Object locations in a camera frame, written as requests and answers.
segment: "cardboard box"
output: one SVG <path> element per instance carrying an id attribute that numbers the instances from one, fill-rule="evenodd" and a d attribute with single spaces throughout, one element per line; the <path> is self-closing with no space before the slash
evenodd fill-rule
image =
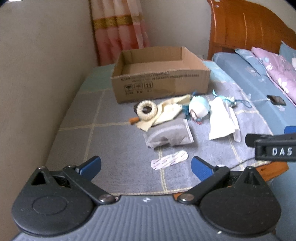
<path id="1" fill-rule="evenodd" d="M 210 70 L 185 47 L 122 51 L 112 73 L 118 103 L 207 93 Z"/>

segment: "curtain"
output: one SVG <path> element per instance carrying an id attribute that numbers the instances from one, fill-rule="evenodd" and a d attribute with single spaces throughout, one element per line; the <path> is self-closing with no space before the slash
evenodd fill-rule
<path id="1" fill-rule="evenodd" d="M 101 65 L 116 62 L 122 50 L 149 46 L 139 0 L 91 0 Z"/>

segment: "black phone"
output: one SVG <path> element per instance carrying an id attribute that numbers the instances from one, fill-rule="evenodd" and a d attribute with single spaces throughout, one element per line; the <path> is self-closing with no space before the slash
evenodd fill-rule
<path id="1" fill-rule="evenodd" d="M 274 105 L 287 105 L 280 96 L 267 95 L 266 97 L 270 99 L 270 102 L 273 103 Z"/>

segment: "woven ring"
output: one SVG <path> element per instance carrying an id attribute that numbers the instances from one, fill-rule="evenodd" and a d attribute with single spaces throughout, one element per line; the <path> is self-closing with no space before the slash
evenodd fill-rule
<path id="1" fill-rule="evenodd" d="M 146 107 L 151 107 L 151 111 L 149 113 L 144 113 L 143 109 Z M 148 121 L 155 117 L 157 114 L 157 106 L 154 102 L 150 100 L 144 100 L 140 102 L 137 106 L 137 115 L 139 116 L 140 120 Z"/>

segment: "printed icon on box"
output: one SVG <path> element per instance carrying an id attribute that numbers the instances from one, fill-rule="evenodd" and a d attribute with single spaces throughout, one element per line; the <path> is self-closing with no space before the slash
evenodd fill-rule
<path id="1" fill-rule="evenodd" d="M 152 83 L 152 81 L 150 81 L 150 82 L 145 82 L 145 83 L 144 83 L 144 87 L 145 87 L 146 90 L 152 89 L 152 88 L 153 88 L 153 83 Z"/>
<path id="2" fill-rule="evenodd" d="M 142 90 L 143 89 L 143 84 L 142 83 L 137 83 L 133 85 L 135 87 L 135 90 Z"/>
<path id="3" fill-rule="evenodd" d="M 133 91 L 133 85 L 132 85 L 132 84 L 130 84 L 130 85 L 125 85 L 125 86 L 124 86 L 124 89 L 126 90 L 126 92 Z"/>

